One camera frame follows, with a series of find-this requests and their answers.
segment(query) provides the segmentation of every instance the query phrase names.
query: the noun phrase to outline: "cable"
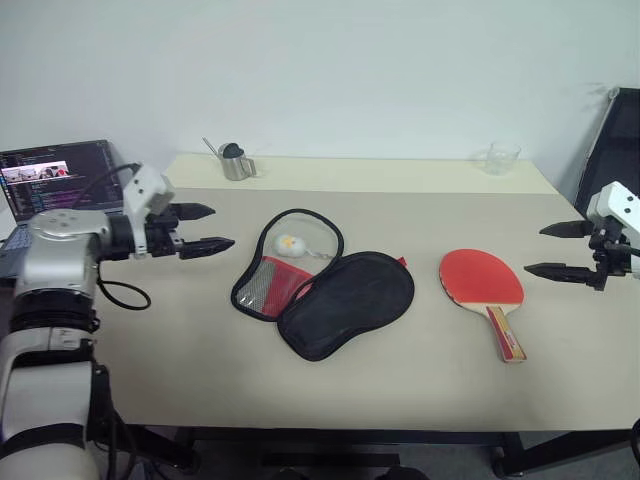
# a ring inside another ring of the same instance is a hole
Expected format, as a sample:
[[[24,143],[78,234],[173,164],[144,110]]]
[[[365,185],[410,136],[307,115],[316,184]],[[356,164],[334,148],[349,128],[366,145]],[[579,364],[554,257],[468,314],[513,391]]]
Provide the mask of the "cable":
[[[147,292],[145,292],[141,288],[136,287],[135,285],[131,285],[130,283],[116,282],[114,280],[103,280],[102,273],[100,271],[100,263],[98,263],[98,278],[96,280],[96,284],[98,285],[98,288],[100,289],[102,294],[107,298],[107,300],[114,303],[120,308],[125,308],[127,310],[146,310],[151,306],[151,297]],[[128,303],[124,303],[118,300],[116,297],[114,297],[111,294],[111,292],[107,290],[105,285],[116,285],[118,287],[123,287],[123,288],[128,288],[129,290],[133,290],[134,292],[138,293],[142,298],[144,298],[144,301],[146,303],[145,305],[129,305]]]
[[[135,174],[140,169],[140,167],[141,165],[139,163],[125,163],[124,165],[120,165],[119,167],[112,168],[108,172],[103,173],[99,177],[96,177],[91,181],[91,183],[89,183],[89,185],[87,185],[85,188],[82,189],[78,197],[71,204],[71,208],[76,208],[78,206],[78,203],[80,203],[80,200],[84,198],[87,192],[91,191],[92,188],[94,188],[98,183],[100,183],[102,180],[104,180],[108,176],[113,175],[114,173],[117,173],[121,170],[127,170],[127,169],[130,169]],[[98,263],[98,278],[96,280],[96,283],[98,285],[98,288],[100,288],[100,291],[102,292],[102,294],[107,298],[107,300],[119,306],[120,308],[125,308],[127,310],[146,310],[151,306],[151,298],[149,297],[147,292],[145,292],[141,288],[138,288],[135,285],[131,285],[129,283],[103,280],[102,275],[100,273],[100,263]],[[118,287],[123,287],[123,288],[128,288],[129,290],[133,290],[134,292],[142,296],[142,298],[144,298],[146,304],[142,306],[137,306],[137,305],[129,305],[127,303],[121,302],[116,297],[114,297],[109,292],[109,290],[107,290],[105,285],[116,285]]]
[[[607,250],[612,250],[614,252],[623,252],[623,253],[628,253],[629,255],[633,255],[635,257],[640,257],[640,249],[633,248],[630,245],[625,245],[622,243],[607,242],[607,244],[605,244],[605,248]]]
[[[633,456],[640,466],[640,450],[638,449],[638,436],[640,435],[640,419],[636,420],[636,423],[631,427],[631,451]]]
[[[151,466],[153,467],[153,470],[158,474],[158,476],[162,478],[162,480],[171,480],[165,473],[162,472],[162,470],[160,470],[160,465],[158,465],[157,462],[151,462]]]
[[[80,203],[80,200],[82,200],[84,198],[84,196],[88,192],[90,192],[98,183],[100,183],[105,178],[113,175],[114,173],[118,173],[121,170],[127,170],[127,169],[130,169],[135,174],[140,169],[141,166],[142,165],[140,165],[139,163],[125,163],[124,165],[120,165],[119,167],[112,168],[111,170],[107,171],[106,173],[103,173],[102,175],[94,178],[89,183],[89,185],[87,185],[86,187],[84,187],[82,189],[82,191],[78,194],[76,199],[71,204],[71,207],[69,207],[69,208],[76,208],[78,206],[78,204]]]
[[[127,461],[127,468],[125,469],[124,473],[120,477],[120,480],[127,480],[131,476],[131,473],[133,472],[133,469],[136,466],[136,459],[138,458],[138,446],[136,445],[136,441],[133,438],[133,434],[129,429],[129,425],[124,423],[124,420],[122,420],[122,417],[116,410],[113,410],[113,413],[115,415],[117,422],[122,427],[122,430],[124,431],[124,436],[126,437],[127,443],[129,444],[129,460]]]
[[[109,456],[107,467],[107,480],[116,480],[116,468],[118,464],[118,451],[117,447],[117,431],[116,431],[116,416],[115,409],[113,408],[113,401],[109,399]]]
[[[93,441],[93,445],[100,450],[101,452],[108,452],[109,451],[109,447],[106,447],[104,445],[100,445],[98,442],[96,442],[95,440]]]

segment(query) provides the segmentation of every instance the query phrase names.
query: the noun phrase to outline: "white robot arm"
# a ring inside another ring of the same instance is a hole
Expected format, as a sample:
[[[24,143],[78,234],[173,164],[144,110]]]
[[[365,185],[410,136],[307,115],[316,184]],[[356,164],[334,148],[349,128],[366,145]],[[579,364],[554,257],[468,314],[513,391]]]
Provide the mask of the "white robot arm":
[[[540,233],[560,238],[589,236],[596,270],[568,267],[564,263],[538,263],[524,267],[539,277],[558,282],[585,283],[604,290],[607,277],[627,273],[640,278],[640,200],[619,182],[595,194],[587,208],[587,219],[561,222]]]
[[[234,243],[184,242],[179,220],[214,211],[171,205],[173,196],[168,180],[143,166],[124,190],[124,215],[58,209],[31,220],[10,334],[0,344],[0,480],[99,479],[86,442],[105,425],[116,429],[108,371],[93,358],[99,263],[131,254],[196,258]]]

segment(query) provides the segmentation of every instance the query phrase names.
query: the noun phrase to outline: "laptop screen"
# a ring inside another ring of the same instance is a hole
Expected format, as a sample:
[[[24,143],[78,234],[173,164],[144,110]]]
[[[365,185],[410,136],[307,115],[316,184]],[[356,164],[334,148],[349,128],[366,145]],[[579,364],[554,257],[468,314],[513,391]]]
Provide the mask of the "laptop screen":
[[[16,222],[54,208],[69,208],[96,177],[114,167],[106,140],[28,148],[0,153],[0,184]],[[122,207],[116,174],[87,192],[78,208]]]

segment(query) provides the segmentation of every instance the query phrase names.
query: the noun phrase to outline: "glass cup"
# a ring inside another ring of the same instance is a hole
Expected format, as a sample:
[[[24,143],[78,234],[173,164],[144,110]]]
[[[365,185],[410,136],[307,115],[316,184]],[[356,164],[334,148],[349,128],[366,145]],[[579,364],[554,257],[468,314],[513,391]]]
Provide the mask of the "glass cup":
[[[493,142],[487,152],[484,171],[489,175],[505,175],[511,171],[520,151],[513,143]]]

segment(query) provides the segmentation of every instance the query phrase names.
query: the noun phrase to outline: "table leg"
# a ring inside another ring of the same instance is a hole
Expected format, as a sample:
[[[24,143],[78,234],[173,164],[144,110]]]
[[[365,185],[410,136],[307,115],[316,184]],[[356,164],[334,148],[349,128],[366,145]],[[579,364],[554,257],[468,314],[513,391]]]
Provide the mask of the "table leg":
[[[520,439],[505,434],[504,457],[494,461],[498,478],[522,476],[629,447],[629,430],[598,430],[570,432],[560,437],[524,449]]]

